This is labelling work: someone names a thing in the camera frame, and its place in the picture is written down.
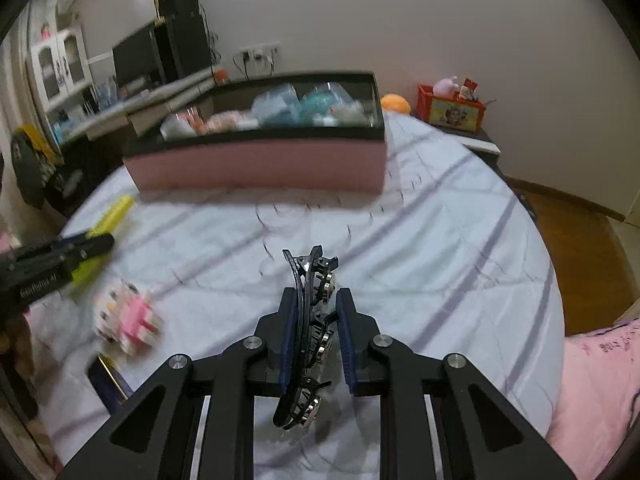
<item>black speaker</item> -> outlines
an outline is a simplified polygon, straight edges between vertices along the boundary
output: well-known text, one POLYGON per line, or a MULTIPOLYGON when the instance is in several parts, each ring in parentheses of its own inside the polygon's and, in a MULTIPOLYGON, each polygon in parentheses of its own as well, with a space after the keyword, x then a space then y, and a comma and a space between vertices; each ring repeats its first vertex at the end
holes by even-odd
POLYGON ((198 0, 158 0, 158 13, 165 18, 195 16, 200 13, 200 5, 198 0))
POLYGON ((178 78, 211 65, 211 51, 201 15, 177 14, 166 20, 166 30, 178 78))

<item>glass cabinet door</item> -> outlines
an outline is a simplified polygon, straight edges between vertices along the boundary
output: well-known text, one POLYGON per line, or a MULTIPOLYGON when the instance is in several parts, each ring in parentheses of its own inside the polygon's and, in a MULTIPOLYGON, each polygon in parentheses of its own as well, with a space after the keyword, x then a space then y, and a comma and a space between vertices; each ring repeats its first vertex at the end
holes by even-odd
POLYGON ((38 64, 40 66, 40 76, 42 77, 47 100, 51 101, 60 95, 60 85, 58 84, 57 76, 60 72, 56 72, 54 67, 54 59, 50 46, 46 46, 40 50, 38 53, 38 64))
POLYGON ((68 96, 56 38, 43 41, 31 49, 31 66, 40 103, 43 110, 48 112, 68 96))
POLYGON ((82 69, 82 59, 78 50, 78 39, 75 34, 70 34, 65 38, 65 75, 71 78, 74 85, 84 81, 84 70, 82 69))
POLYGON ((58 51, 69 94, 75 94, 89 86, 92 78, 80 27, 68 28, 58 33, 58 51))

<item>electrical cable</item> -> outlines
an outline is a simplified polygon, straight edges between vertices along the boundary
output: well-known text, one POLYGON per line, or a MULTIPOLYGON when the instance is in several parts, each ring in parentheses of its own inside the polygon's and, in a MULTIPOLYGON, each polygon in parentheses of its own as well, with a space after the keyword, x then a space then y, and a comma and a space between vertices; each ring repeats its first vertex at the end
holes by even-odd
POLYGON ((249 76, 246 74, 246 60, 244 61, 244 70, 242 70, 242 67, 238 65, 238 62, 236 61, 236 56, 238 54, 233 54, 233 56, 231 57, 231 60, 234 62, 234 65, 240 71, 240 73, 245 77, 245 79, 249 81, 249 76))
POLYGON ((273 77, 273 72, 275 70, 275 65, 273 63, 273 51, 271 51, 271 56, 267 56, 269 63, 271 64, 271 71, 269 72, 269 78, 273 77))
POLYGON ((213 54, 213 58, 216 61, 216 63, 219 63, 220 61, 222 61, 222 54, 220 54, 220 51, 216 48, 216 42, 218 41, 218 35, 215 32, 211 33, 211 53, 213 54))
POLYGON ((213 72, 213 64, 217 61, 215 58, 215 46, 216 46, 216 42, 213 39, 213 36, 210 34, 209 32, 209 20, 207 19, 207 11, 204 10, 204 7, 202 6, 202 4, 200 4, 200 9, 202 10, 202 13, 204 15, 204 25, 207 29, 207 46, 209 47, 209 65, 211 67, 211 77, 213 79, 213 84, 215 86, 218 86, 218 82, 216 81, 216 75, 213 72))

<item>red basket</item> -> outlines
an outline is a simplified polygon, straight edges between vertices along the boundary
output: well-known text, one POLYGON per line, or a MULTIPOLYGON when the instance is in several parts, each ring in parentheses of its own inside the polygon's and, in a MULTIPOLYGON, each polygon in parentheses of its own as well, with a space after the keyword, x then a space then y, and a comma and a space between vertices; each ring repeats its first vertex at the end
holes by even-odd
POLYGON ((465 132, 478 132, 485 110, 486 106, 480 101, 458 101, 458 92, 453 99, 447 99, 433 95, 433 87, 429 85, 418 85, 416 111, 420 120, 425 123, 465 132))

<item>baseboard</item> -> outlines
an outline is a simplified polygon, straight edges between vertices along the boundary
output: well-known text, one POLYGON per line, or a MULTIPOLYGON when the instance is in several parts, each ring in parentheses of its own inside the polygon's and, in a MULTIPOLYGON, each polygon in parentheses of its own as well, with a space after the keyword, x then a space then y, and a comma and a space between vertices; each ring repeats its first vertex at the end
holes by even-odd
POLYGON ((597 211, 598 213, 601 213, 604 216, 613 218, 614 220, 618 220, 619 222, 625 221, 625 216, 622 213, 613 211, 613 209, 609 209, 608 207, 604 207, 603 205, 596 204, 591 200, 587 200, 585 198, 572 195, 571 193, 566 193, 564 191, 560 191, 559 189, 555 189, 553 187, 543 186, 542 184, 536 184, 533 182, 528 182, 526 180, 520 180, 519 178, 511 178, 510 176, 505 176, 504 179, 507 182, 507 184, 509 184, 510 187, 516 187, 524 191, 531 191, 533 193, 538 193, 540 195, 550 196, 552 198, 564 200, 565 202, 579 205, 585 209, 589 209, 591 211, 597 211))
POLYGON ((636 300, 636 302, 631 305, 626 310, 626 312, 616 320, 614 325, 633 321, 637 317, 640 317, 640 300, 636 300))

